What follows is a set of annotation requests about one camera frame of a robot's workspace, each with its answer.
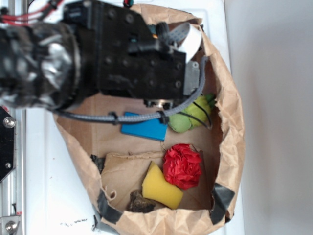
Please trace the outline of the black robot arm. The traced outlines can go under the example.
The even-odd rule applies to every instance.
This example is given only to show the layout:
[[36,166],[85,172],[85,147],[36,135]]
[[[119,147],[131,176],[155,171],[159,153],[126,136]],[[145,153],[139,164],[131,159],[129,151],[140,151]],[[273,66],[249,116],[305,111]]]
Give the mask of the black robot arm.
[[0,98],[14,108],[69,110],[101,93],[179,103],[199,85],[166,23],[97,0],[67,4],[56,23],[0,31]]

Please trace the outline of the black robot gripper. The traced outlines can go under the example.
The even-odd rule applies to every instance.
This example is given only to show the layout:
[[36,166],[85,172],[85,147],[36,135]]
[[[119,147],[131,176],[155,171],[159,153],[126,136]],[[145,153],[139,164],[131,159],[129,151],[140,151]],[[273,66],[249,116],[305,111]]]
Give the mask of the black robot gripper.
[[97,0],[67,4],[63,22],[80,55],[81,96],[141,99],[152,107],[184,102],[199,86],[199,67],[178,48],[168,24],[153,36],[142,16]]

